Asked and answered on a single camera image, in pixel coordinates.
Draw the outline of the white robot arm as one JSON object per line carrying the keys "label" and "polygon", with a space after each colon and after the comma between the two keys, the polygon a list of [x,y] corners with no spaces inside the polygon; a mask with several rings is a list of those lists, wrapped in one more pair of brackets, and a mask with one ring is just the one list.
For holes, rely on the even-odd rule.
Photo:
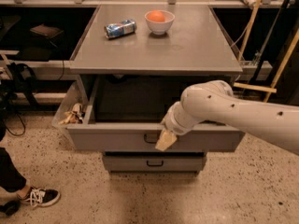
{"label": "white robot arm", "polygon": [[202,121],[215,121],[249,133],[272,145],[299,153],[299,107],[234,97],[222,80],[191,85],[168,109],[156,148],[167,150],[179,135]]}

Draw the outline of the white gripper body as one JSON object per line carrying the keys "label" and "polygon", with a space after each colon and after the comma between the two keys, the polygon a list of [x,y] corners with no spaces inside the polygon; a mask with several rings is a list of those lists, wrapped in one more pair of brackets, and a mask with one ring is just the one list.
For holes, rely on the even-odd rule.
{"label": "white gripper body", "polygon": [[175,102],[168,109],[162,120],[162,124],[168,131],[176,135],[184,135],[189,133],[195,125],[202,121],[202,119],[195,118],[187,113],[181,102]]}

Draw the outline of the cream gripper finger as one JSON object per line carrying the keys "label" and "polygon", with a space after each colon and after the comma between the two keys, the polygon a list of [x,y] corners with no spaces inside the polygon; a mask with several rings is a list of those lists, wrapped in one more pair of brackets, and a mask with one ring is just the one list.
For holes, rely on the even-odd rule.
{"label": "cream gripper finger", "polygon": [[162,129],[157,144],[156,149],[160,151],[166,151],[177,141],[177,136],[167,129]]}

